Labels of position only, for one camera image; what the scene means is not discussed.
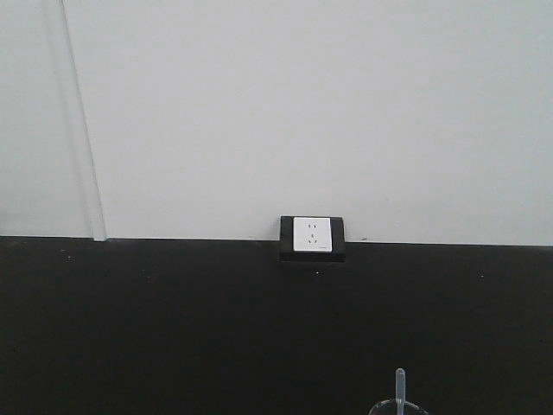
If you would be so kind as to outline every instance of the vertical wall seam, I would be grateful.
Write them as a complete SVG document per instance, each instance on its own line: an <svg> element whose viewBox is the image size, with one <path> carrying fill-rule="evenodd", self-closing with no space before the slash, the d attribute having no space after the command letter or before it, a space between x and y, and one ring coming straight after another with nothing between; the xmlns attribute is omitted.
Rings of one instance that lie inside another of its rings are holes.
<svg viewBox="0 0 553 415"><path fill-rule="evenodd" d="M73 132L73 140L75 141L75 144L78 148L77 158L80 169L81 185L84 188L88 219L92 229L92 237L94 240L105 240L106 231L104 212L102 201L100 198L99 184L96 175L96 168L94 165L94 155L92 153L88 125L86 123L85 106L80 91L79 74L77 72L77 66L73 53L73 44L71 42L69 25L67 22L66 7L64 4L64 0L58 0L57 3L59 4L65 43L67 53L69 55L69 64L71 66L73 93L75 95L76 104L78 106L78 111L76 111L75 115L79 118L76 121L79 124L80 131L79 133L77 131Z"/></svg>

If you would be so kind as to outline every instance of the black countertop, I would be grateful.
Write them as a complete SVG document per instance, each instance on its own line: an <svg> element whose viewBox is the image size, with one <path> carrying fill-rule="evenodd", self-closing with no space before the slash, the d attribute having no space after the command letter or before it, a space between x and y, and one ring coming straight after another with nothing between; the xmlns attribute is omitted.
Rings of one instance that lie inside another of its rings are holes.
<svg viewBox="0 0 553 415"><path fill-rule="evenodd" d="M553 249L0 238L0 414L549 413Z"/></svg>

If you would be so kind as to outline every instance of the electrical outlet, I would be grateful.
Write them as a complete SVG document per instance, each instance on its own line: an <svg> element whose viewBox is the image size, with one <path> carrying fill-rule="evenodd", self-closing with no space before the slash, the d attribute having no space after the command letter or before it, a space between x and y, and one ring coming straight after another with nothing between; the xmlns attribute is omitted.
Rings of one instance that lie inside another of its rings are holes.
<svg viewBox="0 0 553 415"><path fill-rule="evenodd" d="M294 251L331 252L330 218L294 218Z"/></svg>

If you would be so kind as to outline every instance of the white painted wall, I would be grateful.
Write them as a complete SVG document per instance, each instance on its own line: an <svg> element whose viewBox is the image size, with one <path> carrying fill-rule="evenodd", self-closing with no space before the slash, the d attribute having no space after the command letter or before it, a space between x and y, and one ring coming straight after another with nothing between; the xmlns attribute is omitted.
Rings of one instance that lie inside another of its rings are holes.
<svg viewBox="0 0 553 415"><path fill-rule="evenodd" d="M0 235L92 236L58 12L0 2Z"/></svg>
<svg viewBox="0 0 553 415"><path fill-rule="evenodd" d="M65 0L107 234L553 244L553 3Z"/></svg>

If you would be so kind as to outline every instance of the wall socket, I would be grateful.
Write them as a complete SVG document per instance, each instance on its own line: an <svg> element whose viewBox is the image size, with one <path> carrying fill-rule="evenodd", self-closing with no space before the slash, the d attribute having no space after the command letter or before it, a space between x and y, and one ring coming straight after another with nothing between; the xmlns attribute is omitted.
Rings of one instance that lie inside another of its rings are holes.
<svg viewBox="0 0 553 415"><path fill-rule="evenodd" d="M330 218L294 218L295 252L331 252Z"/></svg>

